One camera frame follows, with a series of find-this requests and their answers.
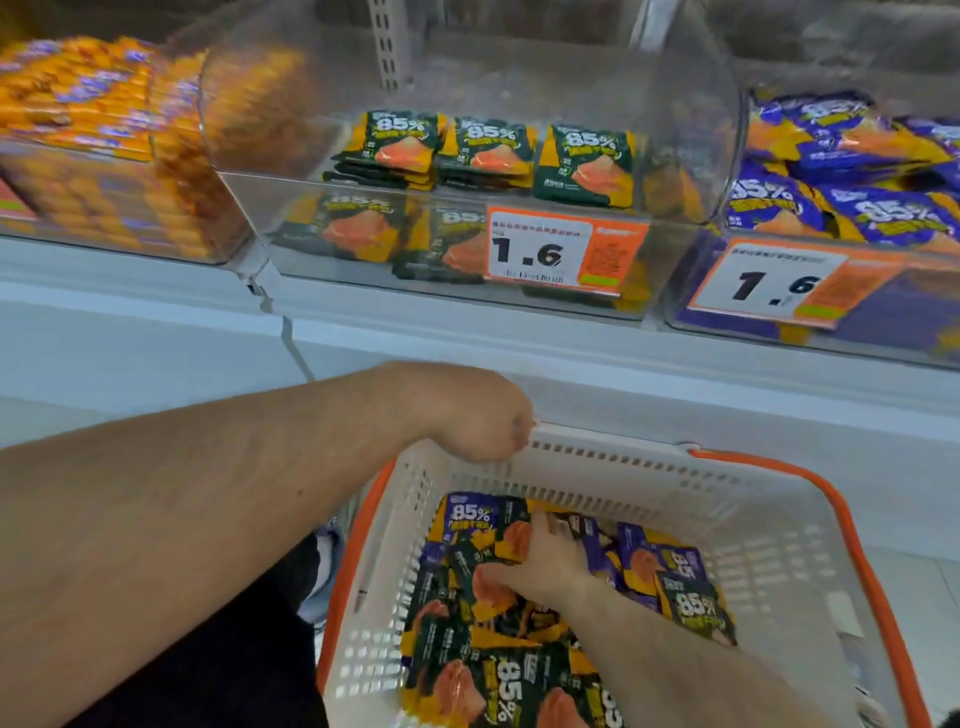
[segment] white plastic basket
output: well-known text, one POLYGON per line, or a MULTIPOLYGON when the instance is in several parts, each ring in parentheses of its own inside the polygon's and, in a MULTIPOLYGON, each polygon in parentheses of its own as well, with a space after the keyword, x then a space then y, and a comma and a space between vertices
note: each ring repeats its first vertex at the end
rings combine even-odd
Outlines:
POLYGON ((530 446, 503 464, 470 465, 419 443, 378 478, 337 577, 317 670, 333 728, 416 724, 399 709, 398 645, 427 529, 455 490, 537 497, 676 534, 700 547, 723 587, 740 648, 837 728, 860 725, 838 619, 862 639, 871 690, 891 724, 930 728, 889 604, 829 483, 750 455, 553 425, 535 429, 530 446), (837 605, 846 605, 842 618, 837 605))

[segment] hand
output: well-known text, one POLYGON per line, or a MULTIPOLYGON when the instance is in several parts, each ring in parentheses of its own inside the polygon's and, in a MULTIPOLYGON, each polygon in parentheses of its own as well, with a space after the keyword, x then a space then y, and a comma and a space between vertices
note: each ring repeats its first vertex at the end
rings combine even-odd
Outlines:
POLYGON ((530 523, 527 560, 515 567, 487 564, 484 579, 564 613, 595 578, 587 569, 587 555, 569 527, 553 516, 534 511, 530 523))
POLYGON ((496 372, 450 364, 396 362, 406 406, 419 411, 425 436, 471 463, 506 460, 526 447, 533 404, 496 372))

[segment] shopping basket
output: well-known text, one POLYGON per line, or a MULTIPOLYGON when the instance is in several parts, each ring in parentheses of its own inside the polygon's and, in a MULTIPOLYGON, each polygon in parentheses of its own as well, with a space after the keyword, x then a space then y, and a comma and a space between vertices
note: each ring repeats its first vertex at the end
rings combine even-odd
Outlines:
POLYGON ((837 728, 860 725, 835 609, 858 632, 874 699, 896 728, 930 728, 897 624, 850 511, 823 478, 779 461, 541 425, 497 465, 429 442, 375 481, 347 546, 317 668, 333 728, 414 725, 399 709, 400 634, 420 550, 451 491, 535 497, 636 522, 699 546, 723 587, 740 648, 815 701, 837 728))

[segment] forearm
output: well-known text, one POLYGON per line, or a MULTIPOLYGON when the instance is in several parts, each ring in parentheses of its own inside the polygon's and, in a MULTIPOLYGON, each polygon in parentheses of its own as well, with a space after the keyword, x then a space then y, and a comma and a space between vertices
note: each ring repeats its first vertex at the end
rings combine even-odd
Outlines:
POLYGON ((378 368, 0 451, 0 725, 61 725, 429 436, 406 376, 378 368))
POLYGON ((564 616, 625 725, 828 728, 816 708, 759 662, 682 629, 600 579, 578 587, 564 616))

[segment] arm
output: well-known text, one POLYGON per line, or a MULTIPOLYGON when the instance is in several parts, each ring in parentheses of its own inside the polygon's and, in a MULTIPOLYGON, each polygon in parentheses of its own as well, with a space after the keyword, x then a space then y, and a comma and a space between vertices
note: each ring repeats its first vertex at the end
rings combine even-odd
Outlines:
POLYGON ((564 615, 625 725, 828 728, 819 711, 759 662, 618 594, 587 571, 568 530, 542 512, 532 521, 527 560, 488 567, 487 575, 564 615))
POLYGON ((397 363, 0 451, 0 725, 61 726, 407 446, 503 459, 532 424, 498 375, 397 363))

